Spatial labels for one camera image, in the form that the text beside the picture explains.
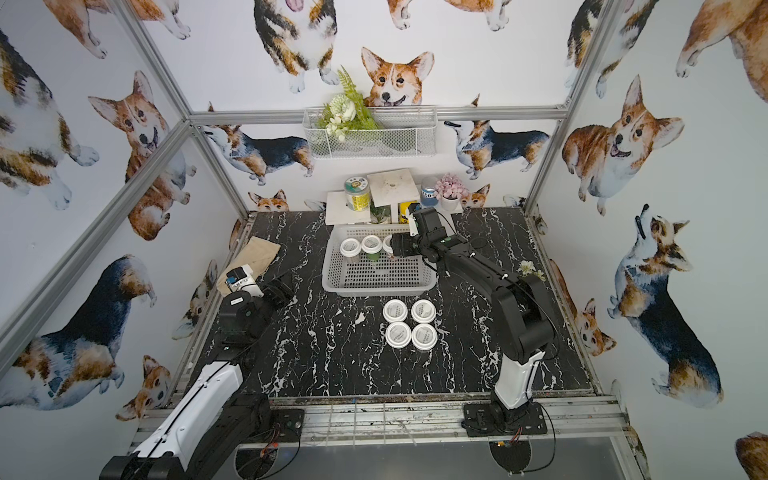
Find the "white plastic perforated basket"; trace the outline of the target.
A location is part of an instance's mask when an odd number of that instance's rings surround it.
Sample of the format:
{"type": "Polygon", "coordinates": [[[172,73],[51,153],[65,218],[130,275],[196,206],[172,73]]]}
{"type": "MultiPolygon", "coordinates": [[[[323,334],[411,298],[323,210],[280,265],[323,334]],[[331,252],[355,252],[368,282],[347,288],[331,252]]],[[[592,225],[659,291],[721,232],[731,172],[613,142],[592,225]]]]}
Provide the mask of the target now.
{"type": "Polygon", "coordinates": [[[404,224],[336,225],[325,252],[324,290],[342,297],[418,296],[435,287],[437,274],[418,256],[391,258],[382,251],[378,260],[371,261],[361,252],[357,261],[349,261],[341,252],[348,238],[362,242],[375,235],[383,240],[395,233],[409,234],[409,228],[404,224]]]}

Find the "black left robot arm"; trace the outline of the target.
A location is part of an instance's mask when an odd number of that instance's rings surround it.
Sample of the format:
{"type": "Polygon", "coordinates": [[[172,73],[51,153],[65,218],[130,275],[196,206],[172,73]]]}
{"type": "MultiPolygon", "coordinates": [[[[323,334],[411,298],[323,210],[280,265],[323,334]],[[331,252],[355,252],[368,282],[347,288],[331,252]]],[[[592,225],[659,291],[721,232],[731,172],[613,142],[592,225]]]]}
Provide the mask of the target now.
{"type": "Polygon", "coordinates": [[[267,459],[285,428],[263,393],[243,390],[250,368],[242,362],[256,351],[275,314],[295,296],[295,275],[286,272],[254,296],[245,289],[225,297],[219,319],[239,331],[225,338],[216,360],[163,423],[132,453],[114,456],[101,479],[210,479],[236,448],[250,438],[264,440],[267,459]]]}

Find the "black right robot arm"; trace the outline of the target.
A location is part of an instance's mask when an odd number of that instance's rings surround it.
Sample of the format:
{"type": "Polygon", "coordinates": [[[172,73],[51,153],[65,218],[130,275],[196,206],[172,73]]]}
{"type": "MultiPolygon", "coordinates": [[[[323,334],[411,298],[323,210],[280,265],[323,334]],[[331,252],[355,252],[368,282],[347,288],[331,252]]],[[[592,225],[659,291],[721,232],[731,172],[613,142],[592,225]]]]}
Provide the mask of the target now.
{"type": "Polygon", "coordinates": [[[520,278],[481,255],[463,236],[449,234],[442,214],[434,208],[409,214],[408,233],[391,240],[397,257],[420,256],[424,263],[467,281],[489,302],[489,317],[501,350],[502,364],[491,400],[467,404],[461,426],[470,437],[515,435],[530,426],[547,431],[536,421],[543,408],[533,401],[533,377],[546,349],[555,341],[556,328],[543,305],[544,282],[520,278]]]}

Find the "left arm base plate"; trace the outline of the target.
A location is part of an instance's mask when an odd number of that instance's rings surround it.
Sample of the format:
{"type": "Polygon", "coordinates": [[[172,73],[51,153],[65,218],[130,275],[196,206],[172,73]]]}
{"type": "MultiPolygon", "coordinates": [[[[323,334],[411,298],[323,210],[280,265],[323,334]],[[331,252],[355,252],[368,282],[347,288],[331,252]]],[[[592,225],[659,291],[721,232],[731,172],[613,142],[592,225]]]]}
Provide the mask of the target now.
{"type": "Polygon", "coordinates": [[[271,412],[269,423],[261,431],[252,433],[241,446],[246,444],[288,443],[298,444],[305,422],[304,409],[277,409],[271,412]]]}

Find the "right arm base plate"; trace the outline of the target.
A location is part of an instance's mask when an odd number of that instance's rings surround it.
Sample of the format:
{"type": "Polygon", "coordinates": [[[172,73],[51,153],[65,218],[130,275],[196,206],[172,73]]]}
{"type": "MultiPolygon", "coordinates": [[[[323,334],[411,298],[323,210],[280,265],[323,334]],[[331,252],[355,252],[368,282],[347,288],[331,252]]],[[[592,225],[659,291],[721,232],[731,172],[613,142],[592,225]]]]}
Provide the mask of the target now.
{"type": "Polygon", "coordinates": [[[508,410],[499,402],[468,403],[463,405],[461,427],[473,437],[516,435],[545,435],[547,420],[542,405],[528,402],[508,410]]]}

